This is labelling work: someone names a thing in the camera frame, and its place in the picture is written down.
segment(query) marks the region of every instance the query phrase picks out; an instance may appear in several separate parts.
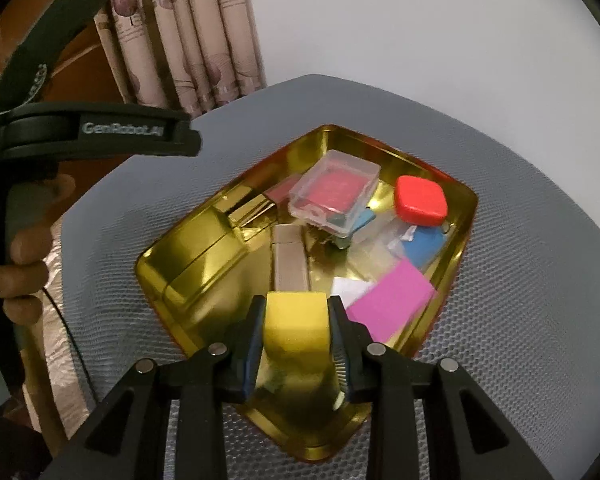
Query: clear plastic box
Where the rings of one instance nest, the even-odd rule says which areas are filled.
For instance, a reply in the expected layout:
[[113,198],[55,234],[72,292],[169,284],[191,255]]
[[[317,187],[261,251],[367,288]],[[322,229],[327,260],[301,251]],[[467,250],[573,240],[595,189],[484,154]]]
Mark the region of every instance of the clear plastic box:
[[425,272],[447,237],[442,227],[407,224],[393,210],[384,211],[353,235],[347,263],[371,281],[380,280],[405,258]]
[[347,237],[378,186],[380,166],[329,150],[289,192],[289,214]]

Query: gold tray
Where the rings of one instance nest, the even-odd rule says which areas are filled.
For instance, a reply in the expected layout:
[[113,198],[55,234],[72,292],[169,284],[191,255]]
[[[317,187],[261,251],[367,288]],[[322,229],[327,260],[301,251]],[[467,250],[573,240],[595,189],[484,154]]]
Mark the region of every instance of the gold tray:
[[[435,180],[445,191],[450,231],[426,276],[437,293],[417,319],[389,345],[412,356],[424,341],[458,271],[478,199],[464,184],[440,170],[364,135],[328,124],[268,156],[196,208],[138,258],[142,290],[187,356],[221,340],[241,320],[254,294],[270,290],[271,231],[294,221],[261,193],[293,173],[304,173],[327,150],[339,150],[381,167],[380,184],[369,206],[393,206],[393,184],[402,174]],[[346,251],[325,243],[324,232],[308,228],[305,245],[311,290],[331,290],[334,276],[355,276]],[[316,461],[336,453],[370,413],[369,405],[338,403],[333,365],[299,374],[276,368],[266,355],[256,391],[238,407],[286,452]]]

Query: white paper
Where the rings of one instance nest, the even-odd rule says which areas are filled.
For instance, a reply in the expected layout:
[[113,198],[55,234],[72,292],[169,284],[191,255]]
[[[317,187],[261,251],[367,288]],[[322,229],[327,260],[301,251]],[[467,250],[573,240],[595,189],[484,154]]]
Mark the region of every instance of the white paper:
[[358,298],[364,296],[374,285],[373,282],[363,282],[362,280],[352,280],[351,278],[336,276],[331,286],[331,295],[340,296],[344,308],[348,308]]
[[413,236],[416,234],[417,227],[417,225],[410,226],[405,232],[405,234],[403,234],[400,237],[400,240],[402,240],[403,242],[413,242]]

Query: hand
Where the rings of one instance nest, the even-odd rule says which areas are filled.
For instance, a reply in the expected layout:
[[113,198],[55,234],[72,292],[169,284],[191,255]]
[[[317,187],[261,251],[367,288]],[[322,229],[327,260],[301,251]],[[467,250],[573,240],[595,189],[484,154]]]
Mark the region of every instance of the hand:
[[[74,192],[72,177],[59,174],[45,182],[54,189],[56,200],[64,200]],[[19,231],[10,245],[13,264],[0,266],[0,298],[3,309],[16,324],[35,323],[42,315],[42,302],[33,294],[48,281],[44,258],[51,251],[53,238],[48,225],[39,224]]]

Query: blue sticky note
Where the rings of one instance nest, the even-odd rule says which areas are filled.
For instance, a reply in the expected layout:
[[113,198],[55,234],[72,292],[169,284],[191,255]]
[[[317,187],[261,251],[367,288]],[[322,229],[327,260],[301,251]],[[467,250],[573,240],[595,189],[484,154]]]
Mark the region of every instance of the blue sticky note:
[[351,228],[351,234],[355,233],[358,229],[362,229],[365,225],[371,222],[376,217],[376,213],[373,212],[371,208],[365,207],[362,210],[362,213],[358,215],[356,221],[353,222],[353,227]]
[[440,227],[418,226],[411,242],[402,241],[404,255],[421,272],[426,269],[444,244],[445,234]]
[[371,222],[376,217],[376,213],[373,212],[371,208],[364,208],[362,213],[358,215],[356,221],[353,222],[353,227],[351,228],[351,234],[346,238],[338,238],[337,236],[332,236],[331,241],[336,245],[339,249],[347,249],[351,245],[351,237],[353,233],[362,229],[365,225]]

